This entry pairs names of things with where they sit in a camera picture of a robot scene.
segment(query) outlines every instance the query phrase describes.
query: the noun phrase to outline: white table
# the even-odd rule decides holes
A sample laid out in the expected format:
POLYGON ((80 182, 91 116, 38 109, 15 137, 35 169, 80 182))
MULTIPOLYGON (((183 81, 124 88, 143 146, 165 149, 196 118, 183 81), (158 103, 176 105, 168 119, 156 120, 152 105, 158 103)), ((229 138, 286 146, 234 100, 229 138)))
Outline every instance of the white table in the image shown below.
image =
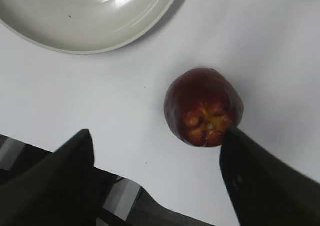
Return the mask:
POLYGON ((100 55, 51 52, 0 26, 0 59, 1 134, 55 151, 88 128, 96 167, 170 210, 238 225, 220 149, 185 145, 164 119, 168 86, 195 66, 237 89, 244 132, 320 182, 320 0, 185 0, 155 33, 100 55))

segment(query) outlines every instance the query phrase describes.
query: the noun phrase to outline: apple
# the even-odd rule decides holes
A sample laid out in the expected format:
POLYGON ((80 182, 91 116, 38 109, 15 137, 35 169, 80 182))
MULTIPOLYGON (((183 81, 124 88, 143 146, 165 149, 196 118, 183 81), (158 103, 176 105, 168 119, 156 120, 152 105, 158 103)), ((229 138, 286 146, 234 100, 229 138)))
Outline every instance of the apple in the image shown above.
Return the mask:
POLYGON ((171 131, 197 147, 217 147, 231 125, 238 126, 244 104, 232 85, 216 70, 195 68, 169 87, 164 116, 171 131))

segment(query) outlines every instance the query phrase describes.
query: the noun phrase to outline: plate rim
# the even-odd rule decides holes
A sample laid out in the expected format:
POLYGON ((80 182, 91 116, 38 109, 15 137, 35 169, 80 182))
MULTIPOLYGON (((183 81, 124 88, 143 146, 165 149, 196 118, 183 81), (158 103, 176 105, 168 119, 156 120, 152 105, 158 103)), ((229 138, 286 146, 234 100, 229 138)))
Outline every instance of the plate rim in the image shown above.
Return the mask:
POLYGON ((143 36, 144 34, 146 34, 151 28, 153 28, 156 23, 158 23, 160 21, 160 19, 166 14, 166 12, 169 10, 169 8, 172 6, 172 4, 174 3, 175 0, 170 0, 168 2, 168 4, 164 7, 164 9, 161 11, 161 13, 155 18, 154 21, 152 21, 152 23, 150 23, 146 28, 144 28, 140 33, 137 33, 135 36, 133 36, 132 38, 128 39, 127 41, 124 41, 122 43, 119 43, 117 45, 114 45, 112 47, 106 47, 103 49, 98 49, 98 50, 90 50, 90 51, 72 51, 72 50, 65 50, 65 49, 59 49, 56 47, 51 47, 48 45, 45 45, 43 43, 37 42, 25 35, 23 35, 22 33, 18 32, 17 30, 15 30, 14 28, 10 27, 6 22, 4 22, 1 18, 0 18, 0 24, 4 25, 4 27, 6 27, 9 31, 11 31, 12 33, 14 33, 15 35, 19 36, 20 38, 24 39, 25 41, 32 43, 40 48, 46 49, 46 50, 50 50, 53 52, 58 52, 58 53, 62 53, 62 54, 69 54, 69 55, 96 55, 96 54, 102 54, 102 53, 106 53, 106 52, 110 52, 113 50, 117 50, 120 49, 134 41, 136 41, 137 39, 139 39, 141 36, 143 36))

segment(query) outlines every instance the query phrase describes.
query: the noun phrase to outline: white surface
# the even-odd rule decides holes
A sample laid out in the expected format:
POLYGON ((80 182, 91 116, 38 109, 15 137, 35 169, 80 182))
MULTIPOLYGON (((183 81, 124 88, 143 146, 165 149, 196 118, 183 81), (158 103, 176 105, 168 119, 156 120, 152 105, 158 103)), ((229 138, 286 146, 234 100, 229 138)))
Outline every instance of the white surface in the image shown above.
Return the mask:
POLYGON ((146 33, 174 0, 0 0, 0 22, 46 49, 96 54, 146 33))
POLYGON ((0 132, 54 151, 89 128, 98 168, 170 210, 236 226, 220 149, 170 132, 168 86, 194 66, 217 69, 243 100, 240 128, 320 182, 319 29, 320 0, 185 0, 148 37, 99 55, 51 52, 0 27, 0 132))

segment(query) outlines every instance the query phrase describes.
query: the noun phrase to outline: white plate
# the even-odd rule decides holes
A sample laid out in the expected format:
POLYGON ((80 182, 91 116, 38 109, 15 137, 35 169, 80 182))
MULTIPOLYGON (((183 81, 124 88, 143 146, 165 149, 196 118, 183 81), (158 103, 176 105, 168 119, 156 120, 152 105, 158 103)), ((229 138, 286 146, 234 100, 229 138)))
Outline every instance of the white plate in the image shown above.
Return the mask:
POLYGON ((173 1, 0 0, 0 22, 40 47, 68 54, 96 54, 142 36, 173 1))

